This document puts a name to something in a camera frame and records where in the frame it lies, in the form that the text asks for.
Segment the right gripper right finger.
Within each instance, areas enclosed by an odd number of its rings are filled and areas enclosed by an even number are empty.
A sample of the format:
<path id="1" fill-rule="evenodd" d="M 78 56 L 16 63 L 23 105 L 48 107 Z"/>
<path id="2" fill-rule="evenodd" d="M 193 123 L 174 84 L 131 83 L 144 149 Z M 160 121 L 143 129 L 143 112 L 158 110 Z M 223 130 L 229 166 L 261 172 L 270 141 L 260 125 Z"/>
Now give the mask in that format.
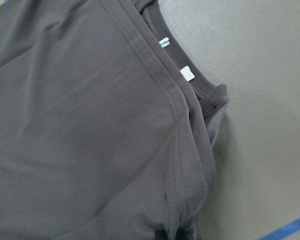
<path id="1" fill-rule="evenodd" d="M 197 220 L 185 222 L 176 232 L 176 240 L 197 240 Z"/>

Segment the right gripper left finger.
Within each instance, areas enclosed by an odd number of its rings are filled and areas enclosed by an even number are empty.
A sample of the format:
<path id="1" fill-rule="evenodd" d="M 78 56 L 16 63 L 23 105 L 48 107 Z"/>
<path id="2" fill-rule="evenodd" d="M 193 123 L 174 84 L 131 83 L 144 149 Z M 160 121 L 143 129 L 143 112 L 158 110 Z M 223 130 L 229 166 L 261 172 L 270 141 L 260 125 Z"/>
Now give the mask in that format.
<path id="1" fill-rule="evenodd" d="M 154 233 L 155 240 L 168 240 L 168 235 L 165 230 L 156 230 Z"/>

